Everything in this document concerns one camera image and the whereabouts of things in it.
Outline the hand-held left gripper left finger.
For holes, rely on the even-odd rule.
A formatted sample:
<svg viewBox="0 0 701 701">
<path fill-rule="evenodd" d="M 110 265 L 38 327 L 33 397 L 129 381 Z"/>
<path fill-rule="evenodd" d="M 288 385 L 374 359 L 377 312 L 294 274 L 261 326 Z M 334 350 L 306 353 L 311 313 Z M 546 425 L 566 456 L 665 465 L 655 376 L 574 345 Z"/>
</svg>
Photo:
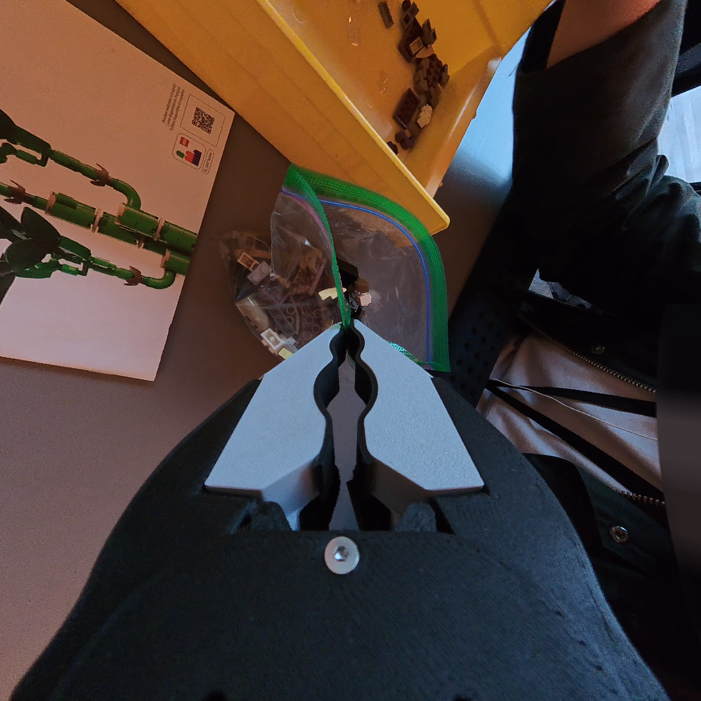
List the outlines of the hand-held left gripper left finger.
<svg viewBox="0 0 701 701">
<path fill-rule="evenodd" d="M 340 478 L 327 410 L 346 355 L 332 325 L 260 381 L 205 486 L 281 506 L 292 528 L 326 530 Z"/>
</svg>

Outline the person's dark jacket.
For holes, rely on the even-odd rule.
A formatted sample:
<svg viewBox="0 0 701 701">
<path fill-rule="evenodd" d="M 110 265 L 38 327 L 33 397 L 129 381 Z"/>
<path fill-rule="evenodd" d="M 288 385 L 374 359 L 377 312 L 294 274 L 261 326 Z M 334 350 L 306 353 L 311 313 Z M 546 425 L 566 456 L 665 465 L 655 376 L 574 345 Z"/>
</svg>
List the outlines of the person's dark jacket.
<svg viewBox="0 0 701 701">
<path fill-rule="evenodd" d="M 700 194 L 667 175 L 658 136 L 680 59 L 700 49 L 700 2 L 555 1 L 517 67 L 510 192 L 449 326 L 451 383 L 488 390 L 605 468 L 625 467 L 504 394 L 491 373 L 508 341 L 535 332 L 655 394 L 662 316 L 700 302 Z M 656 418 L 655 401 L 555 390 Z M 486 490 L 463 515 L 476 545 L 520 559 L 564 626 L 557 643 L 517 623 L 508 645 L 531 670 L 509 683 L 537 700 L 699 700 L 700 640 L 671 541 L 665 497 L 621 492 L 556 457 L 522 453 L 451 392 L 478 432 Z"/>
</svg>

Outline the toy instruction booklet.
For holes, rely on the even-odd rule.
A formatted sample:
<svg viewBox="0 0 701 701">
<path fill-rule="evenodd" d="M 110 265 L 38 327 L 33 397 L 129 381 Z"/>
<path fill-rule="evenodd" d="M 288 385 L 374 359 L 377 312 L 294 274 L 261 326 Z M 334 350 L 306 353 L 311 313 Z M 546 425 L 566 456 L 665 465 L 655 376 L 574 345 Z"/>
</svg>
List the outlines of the toy instruction booklet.
<svg viewBox="0 0 701 701">
<path fill-rule="evenodd" d="M 1 355 L 153 380 L 234 113 L 67 1 L 1 2 Z"/>
</svg>

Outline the clear zip bag green seal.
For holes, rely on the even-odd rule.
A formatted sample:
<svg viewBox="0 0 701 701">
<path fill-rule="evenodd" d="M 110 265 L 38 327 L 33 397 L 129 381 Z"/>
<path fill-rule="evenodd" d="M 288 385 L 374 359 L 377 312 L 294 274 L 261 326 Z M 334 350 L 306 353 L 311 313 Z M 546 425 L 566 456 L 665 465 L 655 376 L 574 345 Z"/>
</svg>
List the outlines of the clear zip bag green seal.
<svg viewBox="0 0 701 701">
<path fill-rule="evenodd" d="M 284 226 L 328 239 L 339 324 L 362 322 L 422 367 L 449 369 L 443 260 L 415 215 L 371 190 L 291 165 L 269 229 L 248 232 L 270 241 Z"/>
</svg>

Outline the yellow plastic bin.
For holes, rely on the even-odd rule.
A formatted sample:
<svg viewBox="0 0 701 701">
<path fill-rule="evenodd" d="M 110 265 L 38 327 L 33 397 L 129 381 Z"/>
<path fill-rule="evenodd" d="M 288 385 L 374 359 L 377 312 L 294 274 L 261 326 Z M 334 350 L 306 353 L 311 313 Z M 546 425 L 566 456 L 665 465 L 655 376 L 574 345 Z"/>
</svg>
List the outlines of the yellow plastic bin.
<svg viewBox="0 0 701 701">
<path fill-rule="evenodd" d="M 399 203 L 432 234 L 434 195 L 498 63 L 548 1 L 119 1 L 293 164 Z M 393 114 L 414 84 L 402 9 L 437 32 L 448 83 L 418 144 L 395 155 Z"/>
</svg>

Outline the pile of mixed toy bricks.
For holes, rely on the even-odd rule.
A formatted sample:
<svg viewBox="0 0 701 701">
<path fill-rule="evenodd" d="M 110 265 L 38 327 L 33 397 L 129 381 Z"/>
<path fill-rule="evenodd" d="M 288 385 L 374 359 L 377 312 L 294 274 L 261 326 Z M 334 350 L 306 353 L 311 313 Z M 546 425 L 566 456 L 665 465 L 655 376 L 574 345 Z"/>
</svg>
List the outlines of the pile of mixed toy bricks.
<svg viewBox="0 0 701 701">
<path fill-rule="evenodd" d="M 235 307 L 273 355 L 286 359 L 341 323 L 329 241 L 323 235 L 284 226 L 265 241 L 234 231 L 223 239 L 222 257 Z"/>
</svg>

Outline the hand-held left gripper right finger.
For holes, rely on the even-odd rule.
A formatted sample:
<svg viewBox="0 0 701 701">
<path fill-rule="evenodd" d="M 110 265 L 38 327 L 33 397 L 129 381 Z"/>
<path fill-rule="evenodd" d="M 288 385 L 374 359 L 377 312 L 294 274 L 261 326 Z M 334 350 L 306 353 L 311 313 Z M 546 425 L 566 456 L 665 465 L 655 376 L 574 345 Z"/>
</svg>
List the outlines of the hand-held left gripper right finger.
<svg viewBox="0 0 701 701">
<path fill-rule="evenodd" d="M 365 403 L 348 483 L 359 528 L 390 530 L 392 514 L 414 503 L 483 489 L 430 374 L 360 322 L 348 338 Z"/>
</svg>

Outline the grey desk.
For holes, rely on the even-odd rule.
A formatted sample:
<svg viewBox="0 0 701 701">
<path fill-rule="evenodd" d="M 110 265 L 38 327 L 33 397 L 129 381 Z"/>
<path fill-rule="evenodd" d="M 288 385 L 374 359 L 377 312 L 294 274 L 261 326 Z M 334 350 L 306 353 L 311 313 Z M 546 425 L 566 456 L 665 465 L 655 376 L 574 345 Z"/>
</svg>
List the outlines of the grey desk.
<svg viewBox="0 0 701 701">
<path fill-rule="evenodd" d="M 182 79 L 208 85 L 115 1 L 68 1 Z M 437 191 L 452 308 L 507 190 L 513 71 L 498 67 Z M 138 488 L 246 381 L 273 366 L 233 308 L 219 237 L 269 233 L 287 160 L 240 116 L 203 213 L 194 269 L 154 381 L 1 359 L 1 699 L 11 694 L 83 589 Z"/>
</svg>

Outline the small toy bricks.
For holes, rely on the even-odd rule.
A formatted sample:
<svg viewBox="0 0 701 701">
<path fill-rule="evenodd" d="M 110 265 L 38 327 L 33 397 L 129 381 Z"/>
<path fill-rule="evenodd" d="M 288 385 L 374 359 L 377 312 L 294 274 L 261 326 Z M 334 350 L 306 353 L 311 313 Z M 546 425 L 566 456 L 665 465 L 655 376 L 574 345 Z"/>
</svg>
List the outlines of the small toy bricks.
<svg viewBox="0 0 701 701">
<path fill-rule="evenodd" d="M 392 113 L 398 131 L 387 143 L 394 154 L 399 155 L 399 150 L 412 149 L 430 124 L 449 83 L 449 67 L 435 52 L 437 33 L 430 19 L 418 21 L 419 8 L 415 1 L 401 1 L 396 15 L 387 1 L 379 1 L 378 9 L 387 30 L 398 27 L 398 52 L 411 68 L 411 86 L 402 93 Z"/>
</svg>

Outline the person's pale garment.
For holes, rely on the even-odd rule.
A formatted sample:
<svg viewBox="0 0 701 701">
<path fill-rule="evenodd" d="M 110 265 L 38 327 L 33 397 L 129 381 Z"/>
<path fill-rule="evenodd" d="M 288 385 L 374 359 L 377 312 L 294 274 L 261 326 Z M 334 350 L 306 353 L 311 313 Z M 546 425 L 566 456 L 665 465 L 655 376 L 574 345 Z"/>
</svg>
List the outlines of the person's pale garment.
<svg viewBox="0 0 701 701">
<path fill-rule="evenodd" d="M 555 390 L 582 390 L 615 398 L 655 401 L 655 394 L 585 362 L 535 332 L 509 340 L 491 379 L 505 383 L 500 390 L 552 419 L 625 467 L 625 486 L 612 468 L 583 455 L 533 419 L 486 390 L 478 411 L 522 453 L 564 459 L 621 492 L 662 501 L 656 418 L 593 405 L 582 399 L 553 398 Z"/>
</svg>

